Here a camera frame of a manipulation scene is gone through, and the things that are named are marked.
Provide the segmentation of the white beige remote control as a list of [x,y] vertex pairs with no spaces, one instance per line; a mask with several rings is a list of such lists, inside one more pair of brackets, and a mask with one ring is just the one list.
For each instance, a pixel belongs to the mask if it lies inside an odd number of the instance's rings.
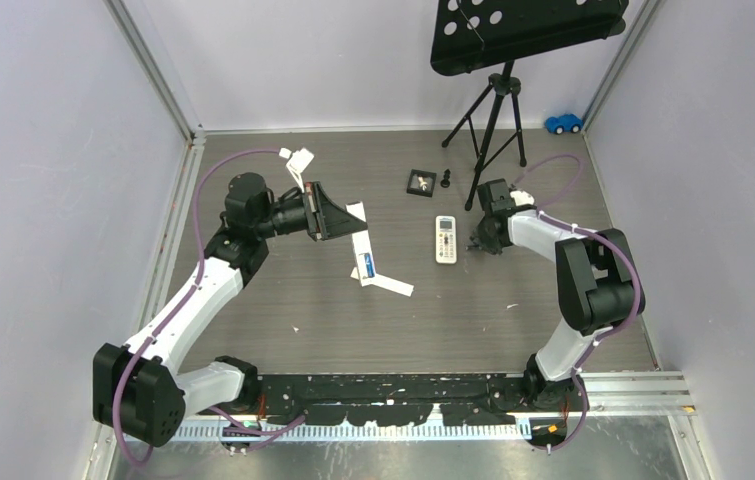
[[440,265],[457,262],[456,219],[453,216],[435,218],[435,261]]

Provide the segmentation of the white remote back cover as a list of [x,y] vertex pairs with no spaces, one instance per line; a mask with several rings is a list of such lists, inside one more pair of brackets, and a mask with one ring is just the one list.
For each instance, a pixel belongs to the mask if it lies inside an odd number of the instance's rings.
[[373,277],[363,277],[359,274],[357,268],[352,269],[350,277],[358,281],[362,287],[379,287],[406,297],[411,297],[414,291],[414,286],[412,284],[392,279],[385,275],[375,274]]

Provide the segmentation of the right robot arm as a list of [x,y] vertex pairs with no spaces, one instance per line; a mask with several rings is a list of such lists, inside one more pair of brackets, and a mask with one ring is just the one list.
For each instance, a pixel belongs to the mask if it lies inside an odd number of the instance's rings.
[[646,306],[645,293],[625,234],[568,224],[541,211],[528,194],[503,179],[481,184],[484,213],[472,247],[499,255],[522,247],[552,261],[561,320],[527,364],[521,398],[549,410],[576,387],[583,364],[605,338],[626,328]]

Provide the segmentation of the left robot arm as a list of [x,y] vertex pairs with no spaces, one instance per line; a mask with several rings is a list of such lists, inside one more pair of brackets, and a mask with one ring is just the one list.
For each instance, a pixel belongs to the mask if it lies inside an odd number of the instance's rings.
[[196,268],[163,310],[123,345],[106,343],[94,355],[93,418],[118,434],[161,447],[188,415],[214,407],[251,412],[261,395],[254,365],[223,355],[182,373],[187,353],[257,274],[269,239],[304,232],[325,241],[367,229],[362,203],[340,206],[318,182],[274,197],[257,173],[229,181],[220,220]]

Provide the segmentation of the black chess piece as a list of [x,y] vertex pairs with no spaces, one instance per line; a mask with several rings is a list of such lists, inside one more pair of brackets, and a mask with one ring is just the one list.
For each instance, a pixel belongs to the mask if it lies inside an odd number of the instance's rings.
[[451,185],[451,170],[450,169],[446,169],[443,172],[442,178],[440,180],[440,186],[442,188],[449,188],[450,185]]

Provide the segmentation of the small black square box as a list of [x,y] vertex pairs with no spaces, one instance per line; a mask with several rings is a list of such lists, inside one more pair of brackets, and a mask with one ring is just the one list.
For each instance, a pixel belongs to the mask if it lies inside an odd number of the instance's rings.
[[436,179],[437,174],[434,172],[412,169],[406,183],[406,193],[431,198]]

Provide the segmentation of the blue toy car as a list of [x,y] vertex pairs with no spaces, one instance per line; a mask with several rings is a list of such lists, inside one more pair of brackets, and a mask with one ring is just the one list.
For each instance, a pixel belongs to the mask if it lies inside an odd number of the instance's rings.
[[545,129],[555,135],[564,133],[580,133],[583,130],[583,121],[575,114],[563,114],[548,117],[544,122]]

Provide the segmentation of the black music stand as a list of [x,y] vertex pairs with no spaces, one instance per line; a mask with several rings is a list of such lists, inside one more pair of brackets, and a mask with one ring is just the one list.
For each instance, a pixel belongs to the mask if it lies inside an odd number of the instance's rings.
[[482,173],[504,151],[491,150],[505,100],[512,105],[519,166],[527,165],[519,96],[521,80],[513,75],[518,59],[548,53],[624,32],[627,1],[531,0],[439,1],[430,54],[432,70],[442,76],[470,74],[499,65],[456,126],[441,142],[446,148],[465,126],[476,156],[464,209],[469,211]]

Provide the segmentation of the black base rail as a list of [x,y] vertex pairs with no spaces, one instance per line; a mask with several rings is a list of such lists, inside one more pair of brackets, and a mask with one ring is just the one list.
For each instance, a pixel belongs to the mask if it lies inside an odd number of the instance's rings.
[[419,426],[438,414],[445,426],[478,426],[511,424],[516,413],[563,417],[585,399],[571,380],[500,373],[266,374],[218,407],[273,425],[302,417],[310,426]]

